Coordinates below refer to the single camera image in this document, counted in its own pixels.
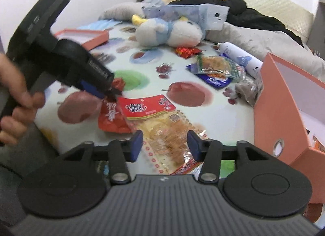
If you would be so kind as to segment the person's left hand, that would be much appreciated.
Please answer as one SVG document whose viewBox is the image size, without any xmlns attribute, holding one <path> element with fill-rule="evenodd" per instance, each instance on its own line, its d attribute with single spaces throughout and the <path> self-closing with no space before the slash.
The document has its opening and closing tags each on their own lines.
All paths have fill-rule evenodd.
<svg viewBox="0 0 325 236">
<path fill-rule="evenodd" d="M 45 105 L 45 94 L 36 92 L 31 95 L 24 75 L 3 53 L 1 53 L 1 84 L 18 103 L 12 115 L 1 119 L 1 142 L 13 146 L 34 122 L 37 110 Z"/>
</svg>

